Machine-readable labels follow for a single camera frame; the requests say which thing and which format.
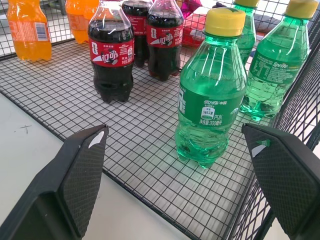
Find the white table surface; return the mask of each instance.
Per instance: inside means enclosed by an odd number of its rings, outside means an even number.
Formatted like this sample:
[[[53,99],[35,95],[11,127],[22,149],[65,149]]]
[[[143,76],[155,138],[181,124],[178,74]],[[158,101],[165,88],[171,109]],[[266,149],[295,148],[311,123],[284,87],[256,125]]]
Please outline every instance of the white table surface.
[[[0,225],[62,142],[0,94]],[[84,240],[187,240],[104,174]],[[275,222],[265,240],[286,240]]]

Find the orange bottle label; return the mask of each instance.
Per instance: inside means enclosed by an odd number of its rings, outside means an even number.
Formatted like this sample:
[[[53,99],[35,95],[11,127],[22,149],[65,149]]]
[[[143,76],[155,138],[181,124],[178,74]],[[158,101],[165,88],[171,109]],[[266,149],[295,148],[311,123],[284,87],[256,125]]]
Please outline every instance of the orange bottle label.
[[[9,21],[13,41],[46,42],[49,30],[46,22]]]
[[[69,26],[74,31],[86,31],[87,23],[83,15],[68,14]]]

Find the bottle label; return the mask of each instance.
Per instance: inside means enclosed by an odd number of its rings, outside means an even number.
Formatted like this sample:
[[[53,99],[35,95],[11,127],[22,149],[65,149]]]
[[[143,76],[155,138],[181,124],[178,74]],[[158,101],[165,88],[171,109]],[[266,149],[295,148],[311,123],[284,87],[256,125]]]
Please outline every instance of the bottle label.
[[[86,19],[83,15],[68,14],[68,21],[71,30],[86,31],[88,28]]]
[[[13,41],[50,41],[46,22],[9,21],[9,27]]]
[[[248,60],[251,51],[252,51],[252,47],[249,47],[249,48],[239,48],[239,52],[240,52],[240,56],[241,56],[242,62],[245,62],[245,61]]]
[[[123,67],[134,61],[134,39],[122,43],[103,43],[89,38],[91,61],[107,68]]]
[[[127,15],[134,30],[135,36],[147,35],[147,17]]]
[[[146,41],[156,48],[173,48],[181,45],[183,26],[171,28],[154,27],[146,25]]]
[[[268,83],[291,84],[302,64],[303,62],[273,60],[256,51],[250,66],[250,73]]]
[[[180,83],[178,111],[196,125],[222,127],[236,119],[243,96],[213,99],[188,90]]]

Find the cola bottle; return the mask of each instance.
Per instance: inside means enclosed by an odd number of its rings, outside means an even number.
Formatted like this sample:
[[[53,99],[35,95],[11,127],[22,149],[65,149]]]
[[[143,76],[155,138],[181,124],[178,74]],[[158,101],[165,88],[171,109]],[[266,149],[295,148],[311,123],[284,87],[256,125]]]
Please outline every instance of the cola bottle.
[[[126,102],[133,88],[134,31],[118,1],[100,0],[88,28],[93,83],[103,101]]]
[[[147,44],[147,15],[153,2],[151,0],[125,0],[122,9],[134,30],[134,62],[142,68],[149,58]]]
[[[183,37],[183,14],[175,0],[155,0],[146,26],[149,48],[149,73],[166,81],[177,75],[180,68],[180,51]]]

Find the barcode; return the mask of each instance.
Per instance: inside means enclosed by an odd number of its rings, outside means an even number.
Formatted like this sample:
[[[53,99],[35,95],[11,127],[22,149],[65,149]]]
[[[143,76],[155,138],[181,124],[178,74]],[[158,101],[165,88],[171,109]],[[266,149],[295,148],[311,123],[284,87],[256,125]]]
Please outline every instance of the barcode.
[[[48,41],[46,24],[44,22],[35,22],[34,25],[38,41]]]

